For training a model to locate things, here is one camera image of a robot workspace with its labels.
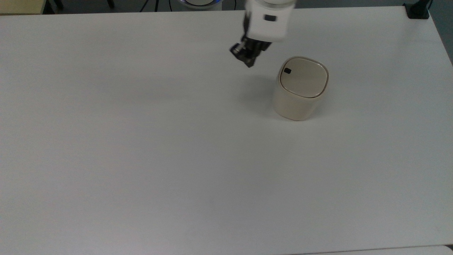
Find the table surface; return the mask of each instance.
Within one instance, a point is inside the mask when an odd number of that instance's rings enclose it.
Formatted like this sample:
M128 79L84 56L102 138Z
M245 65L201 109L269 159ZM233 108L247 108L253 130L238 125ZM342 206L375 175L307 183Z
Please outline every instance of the table surface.
M45 0L1 0L0 15L41 14Z
M453 242L453 67L403 7L0 17L0 253L247 254ZM323 63L305 122L271 107Z

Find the black button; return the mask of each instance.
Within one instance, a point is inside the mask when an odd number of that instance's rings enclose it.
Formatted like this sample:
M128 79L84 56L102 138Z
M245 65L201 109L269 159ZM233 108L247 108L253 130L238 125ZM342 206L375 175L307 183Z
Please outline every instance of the black button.
M277 20L277 16L264 14L264 20L267 20L267 21L276 21L276 20Z

